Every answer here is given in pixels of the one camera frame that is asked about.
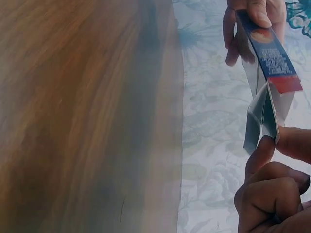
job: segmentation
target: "wood grain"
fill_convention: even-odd
[[[176,232],[171,1],[0,1],[0,232]]]

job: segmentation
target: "paper packaging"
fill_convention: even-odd
[[[238,49],[253,95],[244,140],[244,148],[252,154],[261,129],[278,142],[278,125],[284,126],[294,92],[302,91],[302,86],[273,30],[254,24],[246,10],[237,10],[236,19]]]

